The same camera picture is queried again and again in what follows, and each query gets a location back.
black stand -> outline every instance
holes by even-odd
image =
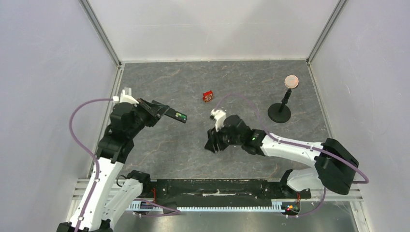
[[[286,103],[288,103],[291,93],[292,90],[288,89],[282,99],[282,103],[275,103],[269,107],[268,116],[272,121],[277,123],[285,123],[289,121],[289,119],[291,118],[291,110],[286,105]]]

floor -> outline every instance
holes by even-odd
[[[268,107],[286,92],[284,79],[299,78],[289,99],[292,117],[284,124],[271,121]],[[213,61],[126,64],[120,89],[132,88],[135,98],[156,100],[188,115],[186,124],[162,118],[135,138],[121,174],[139,170],[152,178],[280,178],[303,164],[275,157],[253,156],[239,147],[214,154],[204,149],[207,130],[214,127],[210,111],[226,94],[241,93],[261,112],[264,124],[277,135],[303,141],[325,141],[328,132],[308,67],[302,60]],[[214,99],[205,103],[208,90]],[[255,111],[242,99],[222,104],[228,115],[239,115],[248,126],[261,129]]]
[[[303,202],[303,212],[312,210]],[[286,219],[282,214],[263,212],[189,212],[172,217],[139,219],[124,213],[115,232],[357,232],[349,202],[326,202],[311,216]]]

black cable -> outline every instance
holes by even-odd
[[[121,186],[121,185],[119,185],[119,183],[118,183],[118,179],[119,179],[120,177],[124,177],[125,179],[127,179],[127,177],[126,177],[126,176],[124,176],[124,175],[120,175],[120,176],[117,178],[116,183],[117,183],[117,185],[121,188],[122,186]]]

white panel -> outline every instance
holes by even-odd
[[[349,1],[313,61],[334,136],[370,178],[376,232],[408,231],[409,1]]]
[[[56,231],[90,165],[70,114],[109,96],[116,67],[76,0],[2,0],[0,31],[0,231]],[[90,148],[105,109],[75,118]]]
[[[307,58],[337,0],[91,0],[121,60]]]

wall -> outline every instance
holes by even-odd
[[[337,0],[90,0],[121,60],[307,58]]]
[[[359,160],[374,231],[407,231],[408,1],[351,0],[312,64],[334,136]]]
[[[56,231],[90,158],[70,137],[72,111],[108,97],[116,68],[76,0],[0,3],[0,231]],[[74,131],[96,143],[106,105]]]

